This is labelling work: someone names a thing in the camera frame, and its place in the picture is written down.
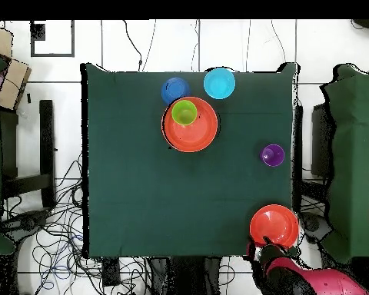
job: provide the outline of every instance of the orange plate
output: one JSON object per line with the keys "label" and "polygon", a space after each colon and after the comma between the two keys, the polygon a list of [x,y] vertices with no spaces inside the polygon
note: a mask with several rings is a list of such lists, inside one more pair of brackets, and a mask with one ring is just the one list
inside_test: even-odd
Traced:
{"label": "orange plate", "polygon": [[[197,118],[190,125],[177,124],[172,118],[172,108],[181,100],[191,101],[197,108]],[[194,97],[179,98],[165,110],[161,130],[165,140],[173,148],[184,152],[200,151],[213,141],[218,131],[218,118],[206,101]]]}
{"label": "orange plate", "polygon": [[274,244],[292,247],[298,237],[297,217],[278,204],[262,207],[251,218],[250,235],[258,246],[265,245],[263,236],[267,236]]}

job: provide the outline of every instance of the tile floor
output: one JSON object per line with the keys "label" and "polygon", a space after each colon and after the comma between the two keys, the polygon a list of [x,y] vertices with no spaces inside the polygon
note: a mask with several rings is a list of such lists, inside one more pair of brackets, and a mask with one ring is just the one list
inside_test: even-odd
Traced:
{"label": "tile floor", "polygon": [[[71,51],[68,50],[69,45],[61,45],[58,41],[67,37],[61,35],[69,33],[69,21],[40,23],[46,24],[46,34],[45,41],[37,41],[44,44],[36,45],[36,51]],[[0,22],[0,26],[14,35],[12,56],[32,68],[25,89],[25,93],[31,95],[32,102],[29,104],[24,96],[18,108],[19,176],[39,172],[38,103],[40,99],[52,99],[55,108],[55,146],[58,149],[55,157],[58,188],[72,185],[79,177],[77,167],[70,170],[65,180],[62,178],[71,162],[81,153],[79,64],[91,62],[110,71],[136,71],[139,56],[127,39],[125,24],[122,21],[75,21],[73,58],[31,58],[29,22],[5,21]],[[154,26],[155,36],[146,62]],[[361,27],[355,24],[353,26],[350,19],[288,19],[274,20],[273,24],[270,19],[252,19],[249,34],[249,20],[202,19],[199,68],[203,71],[223,65],[239,71],[276,71],[284,61],[296,61],[301,66],[298,96],[304,106],[303,167],[309,169],[311,112],[313,106],[324,102],[319,86],[332,79],[332,69],[337,64],[350,62],[363,71],[369,69],[369,29],[359,28]],[[156,23],[155,20],[128,21],[128,33],[142,53],[144,71],[197,71],[197,31],[196,19],[157,20]],[[311,177],[310,172],[304,171],[304,177]],[[39,191],[24,195],[22,199],[22,204],[14,211],[42,207]],[[61,202],[65,203],[67,200],[68,197],[65,197]],[[8,207],[11,208],[16,203],[18,198],[11,198],[8,200]],[[80,211],[71,209],[68,216],[63,218],[74,220],[79,213]],[[75,224],[81,230],[81,217]],[[45,232],[39,232],[38,241],[53,244],[56,240]],[[36,244],[34,236],[22,245],[18,262],[18,280],[22,292],[34,293],[42,281],[32,254],[49,264],[47,257],[43,257],[44,252],[40,248],[35,249]],[[57,246],[53,245],[52,251],[57,250]],[[321,266],[320,254],[314,245],[304,240],[301,243],[301,252],[301,258],[306,264],[314,268]],[[221,295],[261,295],[254,285],[248,263],[240,257],[225,257],[221,265]],[[131,273],[130,267],[124,270],[127,275]],[[98,295],[87,277],[79,277],[74,281],[72,275],[60,268],[56,275],[48,277],[50,283],[45,284],[39,295]],[[98,287],[98,280],[93,282]],[[67,290],[70,283],[73,283],[71,291]],[[143,290],[143,284],[138,282],[135,292],[142,293]]]}

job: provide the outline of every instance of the plate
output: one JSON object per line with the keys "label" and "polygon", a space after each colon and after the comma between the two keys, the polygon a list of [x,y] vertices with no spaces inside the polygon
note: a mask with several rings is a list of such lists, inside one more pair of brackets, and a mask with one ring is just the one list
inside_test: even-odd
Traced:
{"label": "plate", "polygon": [[270,204],[254,214],[250,222],[250,235],[258,246],[265,245],[263,236],[274,244],[292,247],[298,238],[298,219],[288,208]]}
{"label": "plate", "polygon": [[[198,116],[192,124],[180,125],[172,118],[172,108],[177,101],[191,101]],[[161,119],[161,131],[165,140],[175,149],[183,152],[201,151],[206,148],[218,132],[218,118],[212,106],[195,97],[180,98],[172,103]]]}

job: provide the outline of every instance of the lime green cup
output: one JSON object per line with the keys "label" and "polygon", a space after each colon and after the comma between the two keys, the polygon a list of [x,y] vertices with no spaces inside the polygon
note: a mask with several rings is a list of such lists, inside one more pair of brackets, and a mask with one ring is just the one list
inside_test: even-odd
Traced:
{"label": "lime green cup", "polygon": [[178,101],[172,108],[172,118],[181,125],[192,124],[197,118],[197,108],[188,100]]}

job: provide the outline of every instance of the bowl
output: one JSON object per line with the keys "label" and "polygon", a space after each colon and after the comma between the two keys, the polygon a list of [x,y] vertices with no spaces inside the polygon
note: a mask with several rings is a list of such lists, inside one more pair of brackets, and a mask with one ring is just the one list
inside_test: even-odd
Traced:
{"label": "bowl", "polygon": [[234,88],[234,74],[226,68],[215,68],[205,75],[204,89],[211,98],[217,100],[227,98]]}
{"label": "bowl", "polygon": [[183,78],[169,78],[161,86],[161,97],[165,104],[170,104],[185,96],[190,96],[190,85]]}

